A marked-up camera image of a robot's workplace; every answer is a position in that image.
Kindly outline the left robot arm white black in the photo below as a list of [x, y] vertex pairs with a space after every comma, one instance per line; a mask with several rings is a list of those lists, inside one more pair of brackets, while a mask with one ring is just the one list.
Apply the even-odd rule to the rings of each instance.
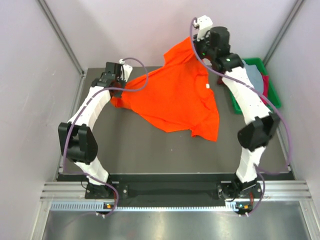
[[118, 63], [107, 62], [100, 77], [95, 78], [78, 111], [67, 122], [58, 126], [58, 136], [63, 162], [67, 159], [77, 165], [96, 185], [102, 198], [109, 198], [114, 191], [108, 183], [109, 173], [98, 159], [98, 144], [93, 135], [94, 125], [105, 105], [113, 95], [120, 96], [133, 68], [121, 59]]

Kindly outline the orange t shirt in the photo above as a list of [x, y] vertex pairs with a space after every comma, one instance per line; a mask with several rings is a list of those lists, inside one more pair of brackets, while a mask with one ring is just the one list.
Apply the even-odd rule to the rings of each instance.
[[197, 60], [187, 37], [164, 54], [164, 66], [131, 80], [116, 108], [131, 110], [166, 132], [190, 130], [192, 137], [218, 139], [220, 117], [209, 74]]

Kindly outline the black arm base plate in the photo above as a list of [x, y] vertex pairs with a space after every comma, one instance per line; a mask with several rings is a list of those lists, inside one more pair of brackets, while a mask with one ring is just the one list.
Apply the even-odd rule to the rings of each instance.
[[112, 200], [118, 207], [223, 207], [239, 200], [237, 209], [251, 209], [262, 195], [257, 179], [241, 183], [234, 173], [112, 174], [108, 186], [88, 183], [85, 198]]

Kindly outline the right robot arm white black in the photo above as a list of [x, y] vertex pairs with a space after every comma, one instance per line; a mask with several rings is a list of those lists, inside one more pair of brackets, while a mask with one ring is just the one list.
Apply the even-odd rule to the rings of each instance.
[[233, 192], [237, 197], [245, 198], [257, 181], [256, 167], [276, 132], [280, 118], [270, 111], [255, 91], [243, 60], [238, 54], [230, 52], [227, 28], [209, 25], [198, 26], [197, 30], [192, 40], [197, 57], [210, 61], [212, 70], [221, 76], [243, 114], [245, 127], [237, 133], [241, 156]]

